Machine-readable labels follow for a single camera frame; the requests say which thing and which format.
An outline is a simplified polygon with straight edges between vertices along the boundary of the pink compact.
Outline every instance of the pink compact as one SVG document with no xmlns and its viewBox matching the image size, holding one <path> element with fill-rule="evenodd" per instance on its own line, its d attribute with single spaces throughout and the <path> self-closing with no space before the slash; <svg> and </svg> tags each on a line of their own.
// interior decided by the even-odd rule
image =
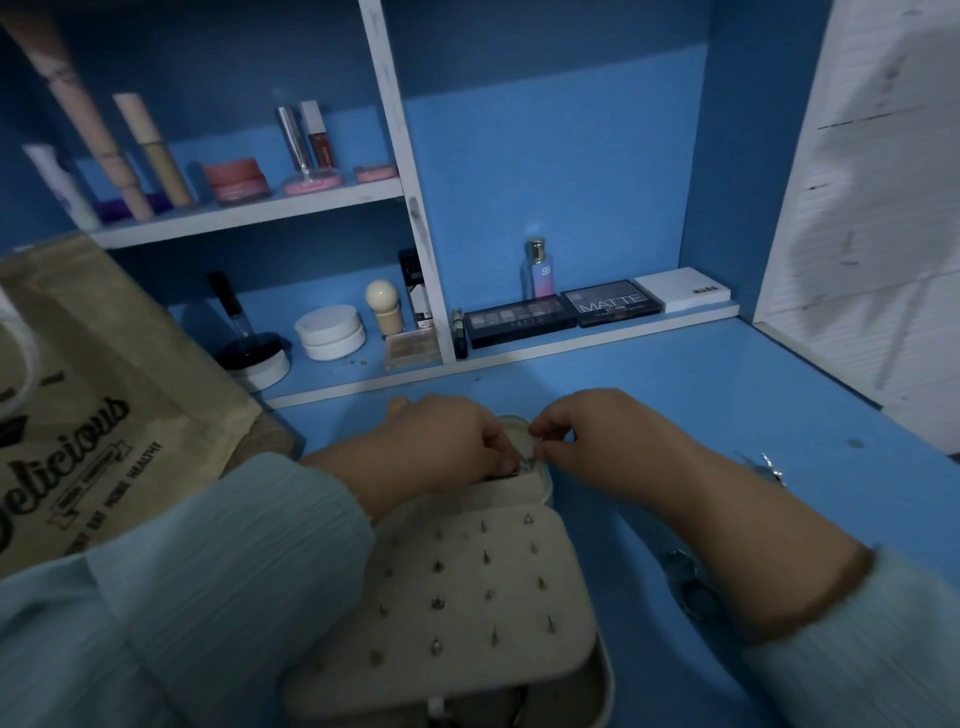
<svg viewBox="0 0 960 728">
<path fill-rule="evenodd" d="M 339 187 L 343 183 L 344 176 L 339 169 L 307 169 L 286 180 L 283 191 L 288 195 L 305 195 L 307 192 Z"/>
<path fill-rule="evenodd" d="M 375 164 L 371 167 L 353 167 L 353 176 L 358 182 L 376 182 L 397 177 L 395 164 Z"/>
<path fill-rule="evenodd" d="M 272 194 L 267 178 L 253 157 L 205 164 L 204 174 L 217 204 L 224 207 L 264 200 Z"/>
</svg>

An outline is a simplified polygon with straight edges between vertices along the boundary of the wooden shelf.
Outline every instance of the wooden shelf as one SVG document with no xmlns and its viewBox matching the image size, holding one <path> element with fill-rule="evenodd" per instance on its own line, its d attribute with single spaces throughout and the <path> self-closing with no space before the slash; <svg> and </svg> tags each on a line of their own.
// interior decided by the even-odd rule
<svg viewBox="0 0 960 728">
<path fill-rule="evenodd" d="M 90 237 L 107 250 L 156 243 L 202 232 L 239 228 L 269 220 L 308 215 L 336 207 L 403 197 L 398 177 L 365 184 L 349 184 L 324 192 L 290 197 L 279 193 L 270 200 L 237 207 L 204 206 L 188 212 L 166 212 L 146 223 L 120 223 L 92 232 Z"/>
</svg>

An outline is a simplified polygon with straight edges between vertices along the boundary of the eyeshadow palette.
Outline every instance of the eyeshadow palette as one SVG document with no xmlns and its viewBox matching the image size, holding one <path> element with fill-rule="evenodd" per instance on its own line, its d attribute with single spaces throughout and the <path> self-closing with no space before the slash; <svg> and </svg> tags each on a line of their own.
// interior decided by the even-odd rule
<svg viewBox="0 0 960 728">
<path fill-rule="evenodd" d="M 561 331 L 577 325 L 573 310 L 559 296 L 508 303 L 464 315 L 475 349 Z"/>
<path fill-rule="evenodd" d="M 576 311 L 577 323 L 584 328 L 662 311 L 660 302 L 644 295 L 628 280 L 564 291 L 563 296 Z"/>
</svg>

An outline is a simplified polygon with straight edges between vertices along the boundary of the white jar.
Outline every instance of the white jar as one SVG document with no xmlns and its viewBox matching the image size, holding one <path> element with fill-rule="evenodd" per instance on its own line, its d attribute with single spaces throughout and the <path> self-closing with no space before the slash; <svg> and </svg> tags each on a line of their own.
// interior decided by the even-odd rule
<svg viewBox="0 0 960 728">
<path fill-rule="evenodd" d="M 329 305 L 302 316 L 294 329 L 311 359 L 331 361 L 356 352 L 367 341 L 367 332 L 357 309 Z"/>
</svg>

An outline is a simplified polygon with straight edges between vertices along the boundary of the makeup product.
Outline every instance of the makeup product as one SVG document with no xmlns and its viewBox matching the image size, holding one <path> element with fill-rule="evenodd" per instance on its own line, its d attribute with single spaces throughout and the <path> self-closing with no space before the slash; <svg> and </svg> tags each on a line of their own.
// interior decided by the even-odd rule
<svg viewBox="0 0 960 728">
<path fill-rule="evenodd" d="M 426 286 L 423 284 L 423 271 L 420 268 L 420 258 L 416 248 L 407 248 L 398 254 L 400 269 L 403 271 L 403 283 L 410 297 L 410 310 L 413 312 L 417 328 L 433 328 L 433 313 L 430 311 L 430 302 L 426 297 Z"/>
<path fill-rule="evenodd" d="M 467 332 L 464 330 L 464 309 L 453 309 L 453 322 L 450 326 L 453 334 L 453 353 L 458 359 L 467 358 Z"/>
<path fill-rule="evenodd" d="M 471 311 L 465 316 L 475 349 L 505 344 L 577 325 L 573 310 L 559 296 L 547 296 Z"/>
<path fill-rule="evenodd" d="M 353 176 L 360 183 L 377 182 L 378 180 L 388 180 L 391 177 L 398 177 L 395 164 L 375 164 L 370 167 L 353 167 Z"/>
<path fill-rule="evenodd" d="M 23 151 L 54 193 L 57 202 L 82 231 L 95 231 L 102 225 L 97 213 L 77 186 L 73 175 L 61 163 L 57 150 L 49 144 L 24 144 Z"/>
<path fill-rule="evenodd" d="M 333 156 L 330 137 L 326 135 L 326 124 L 320 114 L 320 106 L 316 101 L 304 101 L 300 103 L 300 112 L 303 114 L 303 123 L 306 125 L 313 153 L 317 156 L 317 164 L 320 167 L 336 167 L 337 162 Z"/>
<path fill-rule="evenodd" d="M 297 173 L 289 180 L 284 181 L 283 191 L 288 195 L 305 195 L 308 192 L 339 187 L 344 183 L 340 170 L 332 165 L 318 169 L 310 163 L 310 151 L 306 148 L 300 124 L 297 122 L 297 113 L 291 107 L 276 109 L 276 122 L 280 125 L 283 140 L 287 143 L 290 159 L 294 162 Z"/>
<path fill-rule="evenodd" d="M 154 168 L 156 176 L 167 193 L 174 207 L 192 207 L 197 201 L 186 187 L 183 175 L 174 161 L 173 155 L 163 143 L 163 138 L 154 124 L 153 118 L 143 105 L 143 99 L 138 93 L 115 93 L 113 101 L 123 114 L 127 126 L 136 139 L 136 143 L 143 148 L 143 153 Z"/>
<path fill-rule="evenodd" d="M 154 212 L 140 189 L 140 182 L 86 92 L 53 20 L 36 12 L 4 11 L 0 12 L 0 24 L 46 82 L 90 154 L 120 190 L 133 217 L 137 220 L 152 218 Z"/>
<path fill-rule="evenodd" d="M 300 317 L 294 329 L 311 359 L 332 361 L 356 352 L 367 341 L 367 332 L 357 309 L 329 305 Z"/>
<path fill-rule="evenodd" d="M 364 294 L 367 305 L 376 318 L 376 325 L 384 336 L 403 331 L 403 316 L 400 315 L 399 295 L 388 280 L 378 279 L 367 286 Z"/>
<path fill-rule="evenodd" d="M 634 281 L 651 298 L 663 304 L 664 313 L 730 300 L 730 288 L 693 268 L 640 276 Z"/>
<path fill-rule="evenodd" d="M 539 299 L 553 296 L 553 258 L 546 251 L 546 241 L 541 237 L 527 240 L 527 263 L 529 265 L 529 287 L 527 298 Z"/>
<path fill-rule="evenodd" d="M 254 333 L 247 314 L 221 271 L 206 274 L 213 292 L 227 312 L 237 338 L 216 352 L 213 358 L 248 392 L 259 392 L 290 372 L 290 359 L 275 333 Z"/>
<path fill-rule="evenodd" d="M 388 372 L 400 367 L 412 367 L 440 361 L 440 345 L 435 328 L 416 328 L 387 337 L 383 354 L 383 368 Z"/>
<path fill-rule="evenodd" d="M 564 291 L 563 296 L 573 306 L 577 323 L 583 328 L 634 319 L 637 316 L 649 316 L 661 311 L 659 302 L 644 296 L 639 288 L 628 280 L 615 280 L 613 283 Z"/>
<path fill-rule="evenodd" d="M 174 208 L 166 192 L 148 192 L 147 202 L 150 203 L 154 215 L 169 212 Z M 130 212 L 130 208 L 122 197 L 114 197 L 112 200 L 94 200 L 93 210 L 104 225 L 120 220 L 130 220 L 133 217 L 133 213 Z"/>
<path fill-rule="evenodd" d="M 271 195 L 267 178 L 253 157 L 205 164 L 204 174 L 217 204 L 222 207 L 244 205 Z"/>
</svg>

